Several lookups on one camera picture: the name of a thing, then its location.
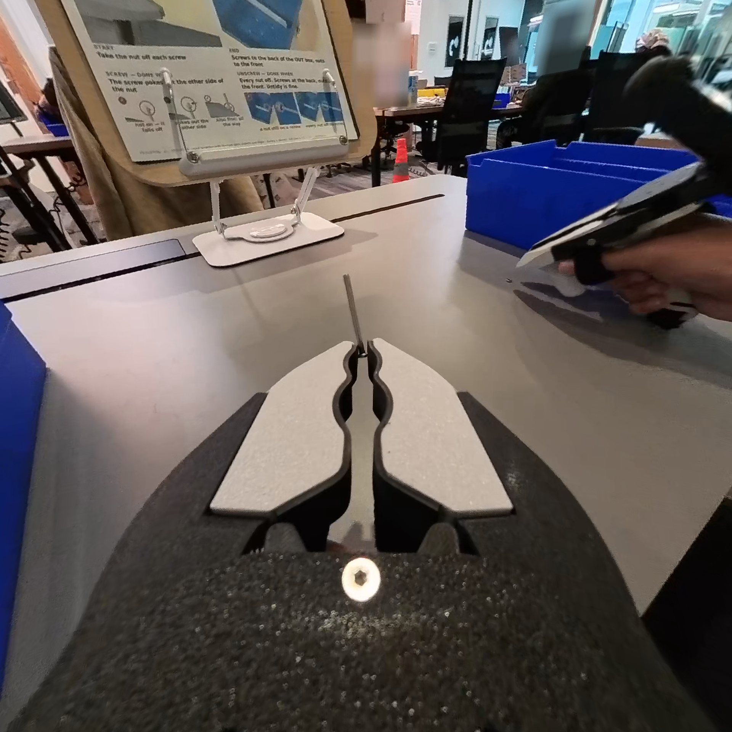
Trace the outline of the printed instruction sheet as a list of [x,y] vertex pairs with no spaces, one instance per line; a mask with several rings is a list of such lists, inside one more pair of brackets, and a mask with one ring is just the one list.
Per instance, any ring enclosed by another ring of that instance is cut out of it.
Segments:
[[358,140],[323,2],[62,2],[133,162]]

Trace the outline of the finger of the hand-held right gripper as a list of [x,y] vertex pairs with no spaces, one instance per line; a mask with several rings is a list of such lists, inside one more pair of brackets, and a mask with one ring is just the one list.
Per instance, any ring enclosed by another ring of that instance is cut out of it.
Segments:
[[704,207],[710,196],[711,170],[706,163],[696,162],[650,181],[606,208],[618,206],[620,209],[633,209],[641,206],[651,206],[669,210],[672,206],[684,206],[699,201],[703,203]]
[[583,253],[602,254],[622,249],[650,237],[666,224],[680,220],[703,208],[701,201],[684,206],[641,206],[620,209],[608,207],[538,242],[517,262],[518,268],[548,268]]

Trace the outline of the person's right hand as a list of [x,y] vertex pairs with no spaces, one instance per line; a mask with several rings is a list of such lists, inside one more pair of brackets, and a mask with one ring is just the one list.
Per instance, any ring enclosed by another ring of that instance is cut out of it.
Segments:
[[663,227],[653,239],[563,261],[560,270],[584,283],[608,282],[637,315],[668,308],[673,291],[683,291],[701,315],[731,321],[728,219],[690,215]]

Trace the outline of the blue plastic shelf bin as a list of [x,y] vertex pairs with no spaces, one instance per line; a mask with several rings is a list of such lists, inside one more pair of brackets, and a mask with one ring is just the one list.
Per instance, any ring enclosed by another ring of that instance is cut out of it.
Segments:
[[554,141],[469,156],[466,229],[523,251],[682,163],[689,151]]

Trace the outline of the long metal bolt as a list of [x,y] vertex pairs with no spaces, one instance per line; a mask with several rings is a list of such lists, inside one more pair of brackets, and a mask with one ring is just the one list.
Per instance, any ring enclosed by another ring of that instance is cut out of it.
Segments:
[[352,278],[350,274],[346,273],[343,275],[343,283],[345,287],[345,294],[347,298],[348,308],[352,320],[352,326],[354,335],[356,338],[356,352],[358,353],[359,347],[360,348],[367,348],[366,343],[364,342],[364,337],[362,333],[362,328],[360,324],[360,318],[358,315],[357,305],[356,305],[356,298],[353,292],[353,285],[352,285]]

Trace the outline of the brown cloth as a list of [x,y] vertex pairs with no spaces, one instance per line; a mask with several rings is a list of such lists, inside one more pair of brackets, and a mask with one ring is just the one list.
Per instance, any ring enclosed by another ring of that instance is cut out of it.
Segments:
[[115,162],[93,132],[87,111],[54,46],[48,50],[56,98],[109,241],[212,221],[208,184],[162,188]]

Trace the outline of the wooden office desk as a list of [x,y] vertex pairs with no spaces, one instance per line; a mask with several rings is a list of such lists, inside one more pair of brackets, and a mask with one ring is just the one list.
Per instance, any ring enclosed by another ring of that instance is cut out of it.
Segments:
[[371,186],[381,184],[381,162],[379,144],[386,139],[386,125],[389,121],[422,123],[437,122],[445,119],[448,124],[489,123],[495,119],[512,119],[518,117],[522,109],[520,105],[510,103],[505,108],[489,108],[479,111],[477,105],[437,105],[434,103],[415,108],[390,107],[375,108],[374,114],[377,123],[376,139],[371,150]]
[[79,182],[72,180],[64,184],[50,163],[51,158],[63,161],[74,150],[69,137],[38,135],[36,137],[20,137],[1,146],[2,156],[2,192],[14,204],[29,224],[35,239],[46,243],[51,251],[70,250],[66,234],[62,231],[61,219],[51,209],[45,207],[30,184],[30,171],[38,166],[50,182],[60,205],[77,225],[81,244],[98,244],[100,239],[82,213],[75,197],[74,190]]

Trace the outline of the blue plastic divided bin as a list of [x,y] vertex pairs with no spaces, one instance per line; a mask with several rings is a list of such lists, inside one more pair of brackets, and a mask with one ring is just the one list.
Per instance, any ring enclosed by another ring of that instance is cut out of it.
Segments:
[[1,685],[46,378],[46,363],[1,303]]

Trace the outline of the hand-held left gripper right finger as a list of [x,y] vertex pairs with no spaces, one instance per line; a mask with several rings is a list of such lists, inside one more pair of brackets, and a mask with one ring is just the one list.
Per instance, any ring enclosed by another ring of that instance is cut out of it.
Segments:
[[415,552],[438,523],[505,517],[513,503],[453,385],[384,339],[368,343],[374,540]]

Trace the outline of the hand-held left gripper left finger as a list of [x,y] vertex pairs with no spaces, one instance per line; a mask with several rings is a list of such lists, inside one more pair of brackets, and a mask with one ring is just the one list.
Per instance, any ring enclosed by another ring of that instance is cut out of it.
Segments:
[[352,386],[359,347],[343,341],[300,364],[263,398],[212,500],[213,515],[287,523],[325,551],[352,493]]

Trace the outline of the black tilted screen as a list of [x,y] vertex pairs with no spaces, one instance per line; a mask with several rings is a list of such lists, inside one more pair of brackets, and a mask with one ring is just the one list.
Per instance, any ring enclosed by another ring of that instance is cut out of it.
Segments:
[[1,81],[1,125],[27,121],[27,116],[18,106],[13,94]]

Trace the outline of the instruction sheet on stand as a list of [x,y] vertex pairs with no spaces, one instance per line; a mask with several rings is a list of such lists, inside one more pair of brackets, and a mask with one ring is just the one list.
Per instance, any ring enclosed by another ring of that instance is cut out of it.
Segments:
[[[93,132],[111,158],[141,182],[162,188],[192,184],[178,169],[180,155],[161,162],[133,162],[109,111],[62,2],[35,2],[68,75],[84,105]],[[346,2],[323,2],[343,83],[350,101],[359,138],[349,143],[348,152],[327,163],[358,159],[368,152],[376,131],[371,100],[359,89],[353,69],[353,26]]]

